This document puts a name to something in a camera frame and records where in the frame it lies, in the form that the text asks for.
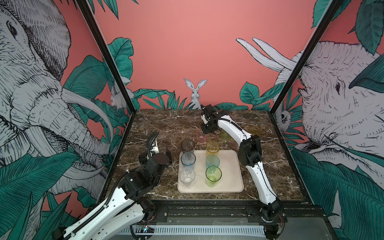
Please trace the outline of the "tall green plastic cup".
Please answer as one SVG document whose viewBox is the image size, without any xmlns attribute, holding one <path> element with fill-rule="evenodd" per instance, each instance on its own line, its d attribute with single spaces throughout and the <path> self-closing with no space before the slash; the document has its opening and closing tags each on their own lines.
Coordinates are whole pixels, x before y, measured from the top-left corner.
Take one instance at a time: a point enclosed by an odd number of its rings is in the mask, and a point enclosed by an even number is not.
<svg viewBox="0 0 384 240">
<path fill-rule="evenodd" d="M 222 171 L 217 166 L 209 166 L 206 169 L 206 184 L 209 187 L 214 187 L 222 178 Z"/>
</svg>

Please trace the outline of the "beige plastic tray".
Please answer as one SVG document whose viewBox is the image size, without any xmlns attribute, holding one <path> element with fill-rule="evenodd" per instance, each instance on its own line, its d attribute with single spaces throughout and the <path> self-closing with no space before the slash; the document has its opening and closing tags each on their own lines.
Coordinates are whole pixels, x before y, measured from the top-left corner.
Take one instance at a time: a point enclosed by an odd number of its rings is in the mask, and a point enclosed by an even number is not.
<svg viewBox="0 0 384 240">
<path fill-rule="evenodd" d="M 220 159 L 219 168 L 222 171 L 222 178 L 212 187 L 207 185 L 206 169 L 206 151 L 195 150 L 196 162 L 192 168 L 195 172 L 195 178 L 189 186 L 185 186 L 181 179 L 181 171 L 185 167 L 182 160 L 179 160 L 178 190 L 181 193 L 240 193 L 244 189 L 243 177 L 238 161 L 238 155 L 233 150 L 220 150 L 218 158 Z"/>
</svg>

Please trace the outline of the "clear plastic cup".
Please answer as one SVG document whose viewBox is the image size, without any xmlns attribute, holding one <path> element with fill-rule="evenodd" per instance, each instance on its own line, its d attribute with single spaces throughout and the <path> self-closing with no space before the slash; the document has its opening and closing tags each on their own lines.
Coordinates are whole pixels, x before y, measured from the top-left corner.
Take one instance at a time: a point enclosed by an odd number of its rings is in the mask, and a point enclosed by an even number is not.
<svg viewBox="0 0 384 240">
<path fill-rule="evenodd" d="M 179 173 L 179 180 L 185 187 L 190 187 L 195 177 L 196 173 L 191 167 L 182 168 Z"/>
</svg>

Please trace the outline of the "blue plastic cup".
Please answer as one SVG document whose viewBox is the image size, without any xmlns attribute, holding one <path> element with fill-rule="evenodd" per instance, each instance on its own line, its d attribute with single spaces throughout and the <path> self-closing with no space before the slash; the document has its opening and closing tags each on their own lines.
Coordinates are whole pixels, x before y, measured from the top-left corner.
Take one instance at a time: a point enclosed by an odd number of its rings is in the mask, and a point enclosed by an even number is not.
<svg viewBox="0 0 384 240">
<path fill-rule="evenodd" d="M 193 152 L 185 152 L 181 156 L 181 163 L 184 168 L 193 168 L 196 162 L 196 155 Z"/>
</svg>

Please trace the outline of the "orange plastic cup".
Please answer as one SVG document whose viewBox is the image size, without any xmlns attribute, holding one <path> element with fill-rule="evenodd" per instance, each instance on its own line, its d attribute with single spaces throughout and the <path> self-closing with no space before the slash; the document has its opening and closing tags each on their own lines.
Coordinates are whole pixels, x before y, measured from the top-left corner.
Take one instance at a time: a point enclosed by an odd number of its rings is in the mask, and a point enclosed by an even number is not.
<svg viewBox="0 0 384 240">
<path fill-rule="evenodd" d="M 211 140 L 206 143 L 207 156 L 217 155 L 220 151 L 220 144 L 217 141 Z"/>
</svg>

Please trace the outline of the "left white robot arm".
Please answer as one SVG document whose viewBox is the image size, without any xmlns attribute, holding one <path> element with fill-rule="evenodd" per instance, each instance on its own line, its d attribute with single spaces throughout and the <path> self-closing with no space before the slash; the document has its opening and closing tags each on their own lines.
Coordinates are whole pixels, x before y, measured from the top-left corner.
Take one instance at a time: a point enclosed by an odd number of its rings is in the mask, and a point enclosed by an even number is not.
<svg viewBox="0 0 384 240">
<path fill-rule="evenodd" d="M 151 190 L 160 184 L 165 169 L 172 164 L 172 153 L 160 153 L 157 143 L 147 145 L 146 158 L 116 182 L 114 190 L 81 220 L 52 233 L 54 240 L 108 240 L 127 226 L 150 222 L 156 216 Z"/>
</svg>

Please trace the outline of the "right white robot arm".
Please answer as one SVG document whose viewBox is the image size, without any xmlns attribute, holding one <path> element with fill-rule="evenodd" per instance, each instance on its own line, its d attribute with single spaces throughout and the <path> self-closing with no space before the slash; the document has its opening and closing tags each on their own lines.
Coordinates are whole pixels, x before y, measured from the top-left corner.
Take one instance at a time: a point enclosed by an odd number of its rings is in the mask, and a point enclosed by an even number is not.
<svg viewBox="0 0 384 240">
<path fill-rule="evenodd" d="M 265 173 L 261 138 L 258 135 L 251 135 L 241 128 L 224 110 L 215 110 L 212 105 L 201 105 L 201 109 L 201 119 L 203 120 L 201 127 L 204 134 L 222 129 L 239 145 L 238 160 L 246 166 L 256 185 L 259 200 L 263 204 L 260 209 L 262 219 L 267 223 L 275 220 L 282 221 L 285 216 L 284 207 L 273 191 Z"/>
</svg>

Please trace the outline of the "dark grey plastic cup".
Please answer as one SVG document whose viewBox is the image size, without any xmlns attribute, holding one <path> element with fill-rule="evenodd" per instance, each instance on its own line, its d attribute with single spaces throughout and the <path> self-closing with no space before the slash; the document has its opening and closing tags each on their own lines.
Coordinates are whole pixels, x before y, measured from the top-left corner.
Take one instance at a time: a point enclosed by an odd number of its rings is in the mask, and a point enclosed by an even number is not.
<svg viewBox="0 0 384 240">
<path fill-rule="evenodd" d="M 183 153 L 191 152 L 193 153 L 195 151 L 195 142 L 191 139 L 185 139 L 181 143 L 181 148 Z"/>
</svg>

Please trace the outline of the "teal frosted plastic cup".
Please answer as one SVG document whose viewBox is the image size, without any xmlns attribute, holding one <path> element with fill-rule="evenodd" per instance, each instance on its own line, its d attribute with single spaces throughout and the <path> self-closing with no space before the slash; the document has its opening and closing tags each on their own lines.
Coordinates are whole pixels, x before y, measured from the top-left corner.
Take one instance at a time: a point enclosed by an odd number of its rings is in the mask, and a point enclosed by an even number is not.
<svg viewBox="0 0 384 240">
<path fill-rule="evenodd" d="M 209 155 L 206 158 L 206 168 L 215 166 L 218 167 L 220 165 L 220 158 L 216 155 Z"/>
</svg>

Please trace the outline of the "pink plastic cup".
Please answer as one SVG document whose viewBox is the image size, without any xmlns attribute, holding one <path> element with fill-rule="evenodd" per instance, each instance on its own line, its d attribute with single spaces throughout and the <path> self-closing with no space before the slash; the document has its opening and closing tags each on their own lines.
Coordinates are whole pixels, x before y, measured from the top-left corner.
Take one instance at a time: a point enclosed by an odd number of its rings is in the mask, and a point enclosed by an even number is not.
<svg viewBox="0 0 384 240">
<path fill-rule="evenodd" d="M 202 130 L 196 130 L 195 139 L 197 143 L 204 144 L 207 142 L 208 135 L 204 134 Z"/>
</svg>

